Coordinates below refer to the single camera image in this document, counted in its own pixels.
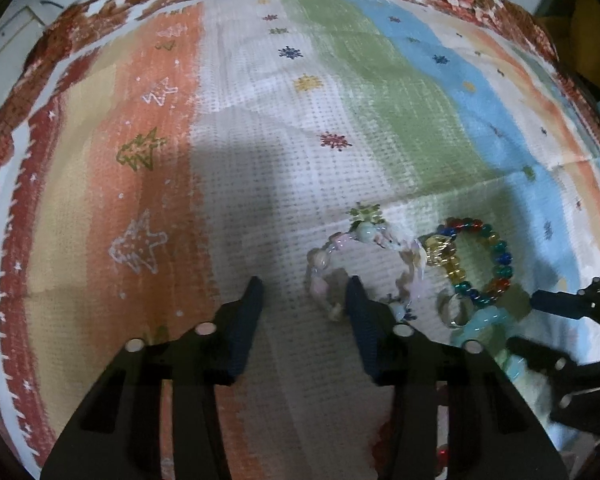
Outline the striped colourful woven cloth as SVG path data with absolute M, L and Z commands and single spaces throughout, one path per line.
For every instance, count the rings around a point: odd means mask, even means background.
M 96 0 L 0 110 L 28 479 L 565 479 L 600 114 L 513 12 Z

